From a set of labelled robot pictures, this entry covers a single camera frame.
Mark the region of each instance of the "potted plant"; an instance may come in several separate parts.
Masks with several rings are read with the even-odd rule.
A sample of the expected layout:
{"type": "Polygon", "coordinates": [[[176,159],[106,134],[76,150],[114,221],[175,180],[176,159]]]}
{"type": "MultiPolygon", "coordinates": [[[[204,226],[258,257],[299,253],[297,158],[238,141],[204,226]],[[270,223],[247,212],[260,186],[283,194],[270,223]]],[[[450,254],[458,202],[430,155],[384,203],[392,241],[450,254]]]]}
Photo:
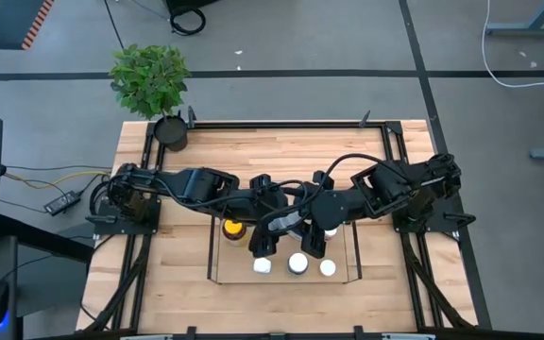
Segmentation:
{"type": "Polygon", "coordinates": [[[180,151],[188,143],[187,127],[173,108],[183,104],[181,93],[186,91],[184,57],[177,48],[136,44],[114,52],[115,66],[110,71],[110,84],[117,92],[116,99],[128,108],[150,120],[162,115],[154,129],[155,138],[172,151],[180,151]]]}

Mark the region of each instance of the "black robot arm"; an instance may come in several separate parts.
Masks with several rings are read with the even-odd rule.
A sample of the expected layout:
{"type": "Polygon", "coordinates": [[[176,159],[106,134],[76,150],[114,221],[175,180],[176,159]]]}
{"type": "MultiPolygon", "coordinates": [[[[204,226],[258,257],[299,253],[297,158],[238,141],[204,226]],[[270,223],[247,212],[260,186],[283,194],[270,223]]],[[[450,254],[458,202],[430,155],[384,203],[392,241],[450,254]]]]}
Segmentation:
{"type": "Polygon", "coordinates": [[[248,189],[239,189],[236,176],[210,168],[169,173],[124,164],[110,179],[108,196],[125,218],[138,223],[148,217],[142,193],[153,193],[171,196],[196,212],[253,225],[249,250],[255,257],[276,253],[279,238],[294,230],[302,235],[302,250],[322,258],[325,230],[398,210],[424,224],[432,213],[432,203],[453,195],[460,187],[461,172],[452,155],[436,155],[416,164],[358,154],[341,159],[350,156],[378,163],[354,175],[353,186],[347,190],[333,189],[329,170],[314,173],[313,182],[292,181],[299,182],[298,188],[287,188],[268,175],[259,175],[248,189]],[[287,195],[295,197],[293,204],[288,204],[287,195]]]}

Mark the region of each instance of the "black cable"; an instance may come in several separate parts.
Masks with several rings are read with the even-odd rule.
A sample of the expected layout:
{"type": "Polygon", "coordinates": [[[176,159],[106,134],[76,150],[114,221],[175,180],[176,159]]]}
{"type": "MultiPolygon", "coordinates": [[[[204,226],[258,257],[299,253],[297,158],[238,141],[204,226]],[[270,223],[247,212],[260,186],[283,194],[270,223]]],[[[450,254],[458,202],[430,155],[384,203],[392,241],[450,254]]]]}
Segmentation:
{"type": "Polygon", "coordinates": [[[47,182],[47,181],[44,181],[44,180],[39,180],[39,179],[24,179],[24,178],[8,177],[8,175],[6,175],[6,177],[8,179],[21,181],[24,184],[26,184],[27,182],[37,182],[37,183],[41,183],[41,184],[47,184],[47,185],[50,185],[52,188],[58,189],[58,191],[61,192],[63,196],[66,195],[66,193],[64,193],[64,191],[62,191],[62,189],[58,185],[56,185],[54,183],[50,183],[50,182],[47,182]]]}
{"type": "MultiPolygon", "coordinates": [[[[360,153],[350,153],[350,154],[343,155],[343,156],[339,157],[338,159],[336,159],[331,164],[331,166],[329,166],[329,169],[327,169],[327,171],[324,173],[324,175],[323,175],[322,179],[320,180],[320,182],[324,183],[327,180],[327,178],[331,175],[332,170],[340,162],[342,162],[344,160],[347,160],[347,159],[350,159],[350,158],[362,158],[362,159],[365,159],[365,160],[374,161],[378,165],[386,167],[387,169],[389,169],[390,171],[392,171],[393,173],[395,173],[396,175],[398,175],[402,179],[408,180],[407,177],[405,177],[403,174],[399,173],[396,169],[394,169],[391,166],[384,163],[384,161],[381,160],[381,159],[378,159],[378,158],[373,157],[373,156],[365,155],[365,154],[360,154],[360,153]]],[[[294,211],[297,211],[300,208],[302,208],[302,207],[306,206],[307,204],[309,204],[310,202],[312,202],[320,194],[321,191],[322,191],[322,185],[318,185],[318,187],[316,188],[316,190],[314,191],[314,193],[310,197],[308,197],[308,198],[304,199],[303,201],[299,202],[297,205],[293,204],[293,205],[278,209],[276,211],[269,212],[269,213],[265,214],[264,216],[262,216],[262,218],[260,218],[260,221],[266,221],[268,219],[273,220],[274,218],[276,218],[277,216],[282,215],[283,213],[292,213],[294,211]]]]}
{"type": "MultiPolygon", "coordinates": [[[[112,236],[114,235],[109,235],[109,237],[105,238],[102,242],[100,242],[97,246],[95,246],[93,248],[93,254],[92,256],[95,254],[95,252],[100,248],[102,247],[103,245],[105,245],[111,238],[112,236]]],[[[83,301],[79,302],[79,307],[81,308],[81,311],[83,311],[83,313],[85,313],[85,315],[87,315],[91,320],[95,321],[95,316],[93,316],[90,312],[87,311],[87,309],[85,308],[85,306],[83,306],[83,301]]],[[[105,330],[108,330],[109,327],[108,326],[104,326],[104,329],[105,330]]]]}
{"type": "MultiPolygon", "coordinates": [[[[102,244],[106,243],[111,237],[112,237],[112,235],[111,235],[107,240],[102,241],[102,243],[100,243],[97,247],[95,247],[95,248],[93,249],[93,251],[95,252],[95,251],[98,249],[99,246],[101,246],[102,244]]],[[[76,239],[76,238],[90,239],[91,237],[87,237],[87,236],[73,236],[73,237],[69,237],[70,240],[73,240],[73,239],[76,239]]],[[[24,267],[25,265],[34,264],[35,262],[39,262],[39,261],[41,261],[41,260],[49,259],[49,258],[51,258],[51,257],[59,257],[59,256],[49,254],[49,255],[43,256],[43,257],[41,257],[41,258],[39,258],[39,259],[31,260],[31,261],[22,263],[22,264],[20,264],[20,265],[17,265],[14,269],[10,270],[6,275],[4,275],[4,276],[0,279],[0,281],[1,281],[1,280],[4,280],[5,278],[8,277],[9,274],[12,274],[13,272],[18,271],[18,269],[24,267]]]]}
{"type": "Polygon", "coordinates": [[[100,183],[98,183],[98,185],[95,186],[95,188],[93,188],[92,194],[90,195],[90,207],[89,207],[90,208],[90,213],[92,215],[97,214],[97,212],[95,211],[95,203],[97,202],[97,199],[99,198],[99,192],[102,191],[103,188],[108,187],[109,183],[114,178],[115,177],[111,178],[109,181],[100,182],[100,183]]]}
{"type": "Polygon", "coordinates": [[[289,180],[282,181],[280,183],[270,184],[270,185],[267,186],[267,188],[268,189],[274,189],[274,188],[278,188],[278,187],[283,187],[283,186],[285,186],[287,184],[299,184],[299,186],[301,187],[301,190],[303,190],[302,199],[306,199],[306,197],[308,196],[308,187],[306,187],[306,184],[302,180],[289,179],[289,180]]]}
{"type": "Polygon", "coordinates": [[[27,206],[22,205],[22,204],[9,202],[9,201],[6,201],[5,199],[1,199],[1,198],[0,198],[0,202],[1,203],[6,203],[6,204],[9,204],[9,205],[12,205],[12,206],[20,207],[20,208],[25,208],[25,209],[28,209],[28,210],[33,211],[35,213],[48,213],[46,211],[40,211],[39,209],[30,208],[30,207],[27,207],[27,206]]]}
{"type": "Polygon", "coordinates": [[[169,186],[167,185],[167,183],[165,183],[164,181],[160,180],[159,178],[155,178],[155,180],[160,183],[163,188],[165,188],[165,191],[167,191],[169,193],[169,196],[171,198],[173,198],[180,206],[182,207],[185,207],[185,208],[202,208],[202,207],[208,207],[212,204],[216,204],[216,203],[222,203],[222,202],[228,202],[228,201],[231,201],[231,200],[234,200],[234,199],[253,199],[251,197],[239,197],[239,196],[235,196],[235,197],[231,197],[231,196],[227,196],[227,197],[219,197],[219,198],[215,198],[215,199],[212,199],[212,200],[209,200],[207,202],[202,202],[202,203],[191,203],[191,204],[188,204],[188,203],[183,203],[181,202],[177,197],[176,195],[171,191],[171,188],[169,188],[169,186]]]}
{"type": "Polygon", "coordinates": [[[174,8],[173,10],[170,9],[169,12],[171,13],[171,17],[169,18],[169,23],[171,24],[172,32],[180,36],[194,35],[202,31],[205,28],[205,25],[207,24],[207,19],[205,18],[205,14],[203,14],[203,12],[198,8],[194,8],[191,6],[180,6],[180,7],[174,8]],[[189,11],[198,15],[198,17],[200,18],[200,26],[195,29],[186,29],[180,26],[178,23],[176,23],[177,17],[189,11]]]}
{"type": "Polygon", "coordinates": [[[112,24],[112,29],[114,29],[114,34],[116,34],[117,40],[119,41],[121,48],[125,49],[125,47],[123,46],[123,42],[121,41],[121,36],[119,36],[117,25],[115,25],[114,20],[112,20],[112,14],[111,14],[111,8],[109,8],[109,2],[107,0],[104,0],[104,5],[106,5],[106,11],[109,13],[110,23],[112,24]]]}
{"type": "Polygon", "coordinates": [[[92,183],[94,183],[95,179],[97,179],[98,177],[100,177],[102,180],[100,181],[103,182],[104,181],[104,178],[107,177],[108,175],[95,175],[86,185],[83,189],[81,189],[78,193],[76,193],[77,195],[81,196],[83,195],[83,193],[85,193],[85,191],[90,187],[90,185],[92,185],[92,183]]]}
{"type": "Polygon", "coordinates": [[[51,170],[63,170],[63,169],[74,169],[74,168],[111,170],[109,166],[95,166],[95,165],[68,165],[68,166],[59,166],[59,167],[51,167],[51,168],[30,168],[30,167],[16,166],[16,165],[6,165],[6,167],[7,169],[21,169],[21,170],[31,170],[31,171],[51,171],[51,170]]]}
{"type": "Polygon", "coordinates": [[[133,280],[138,276],[141,270],[145,269],[145,261],[146,250],[144,247],[142,247],[138,257],[133,263],[133,266],[129,269],[125,279],[119,283],[119,286],[110,298],[109,303],[107,303],[104,310],[100,312],[95,322],[84,329],[85,332],[98,332],[106,326],[106,323],[111,319],[112,314],[119,306],[119,303],[125,298],[125,294],[133,283],[133,280]]]}
{"type": "Polygon", "coordinates": [[[121,178],[121,177],[123,177],[123,176],[126,176],[126,175],[130,175],[130,176],[131,176],[131,174],[117,174],[117,175],[111,177],[111,178],[109,179],[107,185],[106,185],[106,195],[107,195],[107,197],[109,198],[110,202],[113,203],[113,204],[116,204],[116,201],[114,200],[114,197],[111,195],[112,184],[113,184],[117,179],[119,179],[119,178],[121,178]]]}

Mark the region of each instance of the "wooden table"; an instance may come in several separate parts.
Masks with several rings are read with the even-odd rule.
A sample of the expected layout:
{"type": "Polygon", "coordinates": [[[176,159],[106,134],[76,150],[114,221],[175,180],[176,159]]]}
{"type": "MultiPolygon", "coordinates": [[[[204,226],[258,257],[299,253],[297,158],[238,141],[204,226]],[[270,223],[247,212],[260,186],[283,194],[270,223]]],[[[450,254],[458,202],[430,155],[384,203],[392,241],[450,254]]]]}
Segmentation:
{"type": "MultiPolygon", "coordinates": [[[[426,122],[401,121],[410,162],[428,160],[434,149],[426,122]]],[[[114,169],[140,163],[146,122],[125,122],[114,169]]],[[[156,142],[151,160],[156,158],[156,142]]],[[[267,173],[275,181],[311,180],[349,152],[383,156],[381,133],[358,128],[198,129],[179,153],[166,152],[165,171],[207,166],[235,174],[241,186],[267,173]]],[[[335,188],[350,186],[349,177],[369,161],[350,159],[333,171],[335,188]]],[[[139,333],[240,332],[412,332],[416,330],[399,236],[391,217],[359,221],[363,279],[349,284],[224,284],[207,280],[210,217],[164,199],[159,233],[150,248],[139,333]]],[[[442,234],[428,233],[435,281],[467,321],[476,318],[458,245],[442,234]]],[[[126,236],[117,235],[94,254],[83,304],[97,315],[117,287],[126,236]]],[[[137,254],[141,242],[136,242],[137,254]]],[[[419,283],[426,323],[432,325],[430,304],[419,283]]],[[[126,298],[128,325],[133,301],[126,298]]],[[[80,313],[77,328],[91,323],[80,313]]]]}

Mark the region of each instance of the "white bottle cap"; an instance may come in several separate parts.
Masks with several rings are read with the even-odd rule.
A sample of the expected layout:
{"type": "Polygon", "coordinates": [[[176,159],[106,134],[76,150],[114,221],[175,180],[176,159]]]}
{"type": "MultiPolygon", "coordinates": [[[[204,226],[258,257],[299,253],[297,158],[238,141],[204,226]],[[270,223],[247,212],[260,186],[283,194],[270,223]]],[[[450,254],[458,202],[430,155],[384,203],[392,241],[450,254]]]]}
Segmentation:
{"type": "Polygon", "coordinates": [[[289,258],[289,271],[293,274],[303,274],[308,269],[308,258],[302,253],[295,253],[289,258]]]}
{"type": "Polygon", "coordinates": [[[337,228],[333,230],[325,230],[325,239],[330,240],[336,234],[337,234],[337,228]]]}
{"type": "Polygon", "coordinates": [[[331,260],[323,260],[320,263],[320,273],[326,277],[329,277],[335,274],[336,269],[337,269],[337,266],[335,265],[335,262],[331,260]]]}
{"type": "Polygon", "coordinates": [[[260,274],[268,274],[272,269],[272,263],[266,258],[259,258],[253,261],[253,271],[260,274]]]}

